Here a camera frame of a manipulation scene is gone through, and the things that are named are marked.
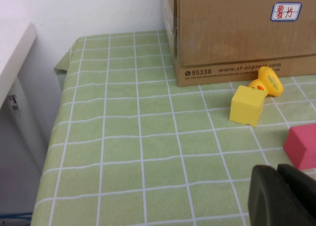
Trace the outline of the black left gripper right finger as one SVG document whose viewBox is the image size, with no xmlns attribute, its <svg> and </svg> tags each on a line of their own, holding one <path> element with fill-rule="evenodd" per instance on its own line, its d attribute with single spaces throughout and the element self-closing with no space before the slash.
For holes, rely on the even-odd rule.
<svg viewBox="0 0 316 226">
<path fill-rule="evenodd" d="M 282 176 L 298 201 L 309 214 L 316 217 L 316 180 L 289 164 L 278 164 Z"/>
</svg>

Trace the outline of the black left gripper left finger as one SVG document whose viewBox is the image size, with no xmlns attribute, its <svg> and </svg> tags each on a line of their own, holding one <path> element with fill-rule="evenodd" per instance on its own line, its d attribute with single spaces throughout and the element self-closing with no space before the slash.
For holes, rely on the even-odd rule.
<svg viewBox="0 0 316 226">
<path fill-rule="evenodd" d="M 248 196 L 252 226 L 314 226 L 316 218 L 303 208 L 288 184 L 271 166 L 252 168 Z"/>
</svg>

